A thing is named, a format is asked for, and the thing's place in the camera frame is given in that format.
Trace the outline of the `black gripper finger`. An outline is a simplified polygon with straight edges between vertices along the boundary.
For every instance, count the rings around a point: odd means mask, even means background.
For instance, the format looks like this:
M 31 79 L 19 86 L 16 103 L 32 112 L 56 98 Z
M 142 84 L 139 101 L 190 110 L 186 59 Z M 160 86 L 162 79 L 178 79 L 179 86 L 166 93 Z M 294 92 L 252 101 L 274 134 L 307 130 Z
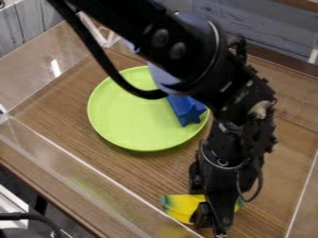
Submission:
M 210 206 L 207 202 L 199 203 L 192 215 L 192 221 L 198 229 L 208 228 L 211 226 Z
M 206 189 L 206 195 L 212 212 L 214 233 L 222 238 L 227 236 L 234 223 L 239 194 L 234 189 L 211 187 Z

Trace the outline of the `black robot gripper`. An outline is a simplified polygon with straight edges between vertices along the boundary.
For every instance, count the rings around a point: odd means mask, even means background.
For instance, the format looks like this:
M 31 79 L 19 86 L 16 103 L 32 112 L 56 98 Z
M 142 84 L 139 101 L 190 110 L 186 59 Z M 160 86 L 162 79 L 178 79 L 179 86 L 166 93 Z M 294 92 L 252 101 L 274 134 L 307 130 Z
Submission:
M 203 98 L 214 113 L 210 134 L 196 155 L 196 178 L 190 189 L 210 202 L 250 202 L 263 187 L 264 154 L 276 143 L 274 105 L 276 98 L 268 81 L 247 79 L 236 91 Z

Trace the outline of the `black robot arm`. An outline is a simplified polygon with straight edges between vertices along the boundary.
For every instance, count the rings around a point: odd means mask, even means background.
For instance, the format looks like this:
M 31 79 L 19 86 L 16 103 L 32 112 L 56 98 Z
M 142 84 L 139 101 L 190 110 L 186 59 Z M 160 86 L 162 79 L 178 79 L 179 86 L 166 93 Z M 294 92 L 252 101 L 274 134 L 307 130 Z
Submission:
M 142 99 L 190 96 L 214 113 L 210 134 L 202 140 L 188 168 L 188 192 L 202 195 L 190 214 L 196 228 L 227 238 L 238 203 L 246 192 L 260 192 L 266 154 L 274 135 L 274 90 L 247 62 L 243 35 L 230 36 L 220 24 L 172 12 L 156 0 L 47 0 L 67 20 L 103 70 L 117 85 Z M 132 86 L 76 13 L 83 11 L 131 44 L 148 61 L 154 90 Z

